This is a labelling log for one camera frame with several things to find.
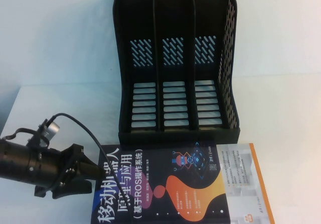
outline white wall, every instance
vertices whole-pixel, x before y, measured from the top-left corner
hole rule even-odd
[[[320,0],[237,2],[234,76],[321,72]],[[0,0],[0,131],[17,86],[119,80],[112,3]]]

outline rectangular slot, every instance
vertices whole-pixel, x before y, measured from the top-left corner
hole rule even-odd
[[[184,82],[163,82],[164,87],[172,87],[172,86],[185,86]]]
[[[155,107],[134,107],[132,112],[134,114],[138,113],[154,113],[156,111]]]
[[[221,125],[221,119],[199,120],[199,125]]]
[[[186,105],[186,100],[164,100],[164,105]]]
[[[199,112],[199,118],[218,118],[221,116],[219,111],[213,112]]]
[[[155,88],[135,88],[134,93],[155,93]]]
[[[172,113],[164,114],[165,119],[187,119],[189,115],[187,113]]]
[[[213,85],[206,85],[206,86],[196,86],[195,91],[215,91],[215,86]]]
[[[164,122],[166,127],[179,127],[179,126],[188,126],[188,120],[167,120]]]
[[[142,82],[142,83],[135,83],[134,87],[144,88],[144,87],[155,87],[156,84],[154,82]]]
[[[169,106],[169,107],[164,107],[165,112],[183,112],[187,111],[187,106]]]
[[[133,102],[132,105],[134,107],[136,106],[155,106],[156,105],[156,101],[139,101],[139,102]]]
[[[185,93],[166,93],[164,94],[164,98],[185,98]]]
[[[155,127],[155,121],[145,121],[145,122],[132,122],[131,126],[133,128],[147,128],[147,127]]]
[[[145,95],[134,95],[134,100],[140,100],[140,99],[155,99],[155,94],[145,94]]]
[[[201,80],[201,81],[195,81],[195,85],[213,85],[214,81],[213,80]]]
[[[204,99],[197,99],[196,104],[211,104],[211,103],[218,103],[217,98],[204,98]]]
[[[185,92],[185,87],[164,87],[164,92]]]
[[[209,110],[219,110],[218,105],[199,105],[197,106],[197,111],[209,111]]]
[[[197,97],[216,97],[215,92],[196,92]]]
[[[132,120],[154,120],[156,119],[156,115],[133,115],[131,117]]]

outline book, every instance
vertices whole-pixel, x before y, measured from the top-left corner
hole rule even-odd
[[[129,213],[135,223],[274,223],[253,144],[103,148],[111,166],[100,155],[106,179],[96,182],[91,224],[130,223]]]

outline black file organizer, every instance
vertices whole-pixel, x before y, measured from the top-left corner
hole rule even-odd
[[[115,0],[123,148],[237,143],[236,0]]]

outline qr code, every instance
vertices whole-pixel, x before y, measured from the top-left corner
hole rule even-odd
[[[210,164],[210,170],[211,171],[217,170],[216,164]]]

